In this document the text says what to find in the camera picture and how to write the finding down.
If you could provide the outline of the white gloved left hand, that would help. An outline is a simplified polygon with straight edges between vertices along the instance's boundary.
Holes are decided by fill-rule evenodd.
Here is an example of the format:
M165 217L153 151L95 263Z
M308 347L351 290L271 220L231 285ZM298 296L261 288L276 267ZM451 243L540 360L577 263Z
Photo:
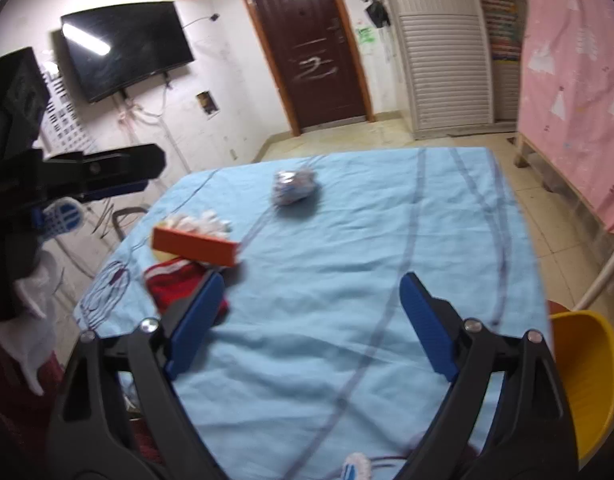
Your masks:
M40 243L78 230L84 211L71 197L56 200L42 210ZM39 382L40 368L49 362L56 341L53 296L60 284L60 270L55 257L40 249L32 272L19 278L13 288L22 302L22 313L11 321L0 322L0 346L20 367L29 390L43 396Z

